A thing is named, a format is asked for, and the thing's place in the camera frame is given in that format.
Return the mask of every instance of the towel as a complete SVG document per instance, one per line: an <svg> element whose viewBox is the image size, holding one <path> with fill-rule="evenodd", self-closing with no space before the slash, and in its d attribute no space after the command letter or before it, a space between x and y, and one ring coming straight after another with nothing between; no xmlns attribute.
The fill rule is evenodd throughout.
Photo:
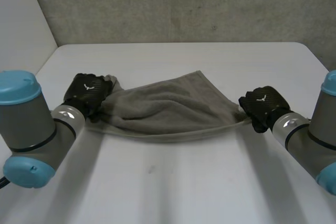
<svg viewBox="0 0 336 224"><path fill-rule="evenodd" d="M200 71L123 90L114 76L112 93L86 128L149 142L210 137L249 122Z"/></svg>

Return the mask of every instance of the table surface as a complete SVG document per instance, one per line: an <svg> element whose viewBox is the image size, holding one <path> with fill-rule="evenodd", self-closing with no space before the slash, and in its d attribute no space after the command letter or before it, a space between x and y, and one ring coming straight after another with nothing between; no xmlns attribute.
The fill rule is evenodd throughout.
<svg viewBox="0 0 336 224"><path fill-rule="evenodd" d="M125 89L201 70L229 99L266 85L312 116L325 67L298 43L66 45L37 75L50 109L75 74ZM0 141L0 163L10 151ZM268 131L149 144L84 130L42 189L0 190L0 223L335 223L323 191Z"/></svg>

